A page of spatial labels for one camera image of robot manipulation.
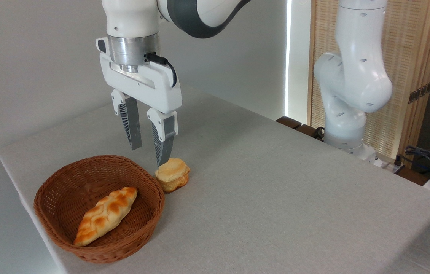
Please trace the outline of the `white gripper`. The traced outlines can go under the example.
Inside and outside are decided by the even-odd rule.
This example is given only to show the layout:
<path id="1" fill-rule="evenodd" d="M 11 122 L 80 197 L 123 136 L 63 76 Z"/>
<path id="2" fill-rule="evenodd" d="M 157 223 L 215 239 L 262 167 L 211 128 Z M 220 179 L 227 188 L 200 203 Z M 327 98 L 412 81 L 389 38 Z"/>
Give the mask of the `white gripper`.
<path id="1" fill-rule="evenodd" d="M 151 107 L 147 116 L 152 123 L 156 163 L 165 164 L 178 135 L 175 110 L 182 105 L 182 94 L 176 71 L 157 55 L 159 38 L 103 37 L 96 40 L 96 47 L 104 79 L 114 88 L 114 113 L 121 118 L 131 149 L 142 147 L 138 100 Z"/>

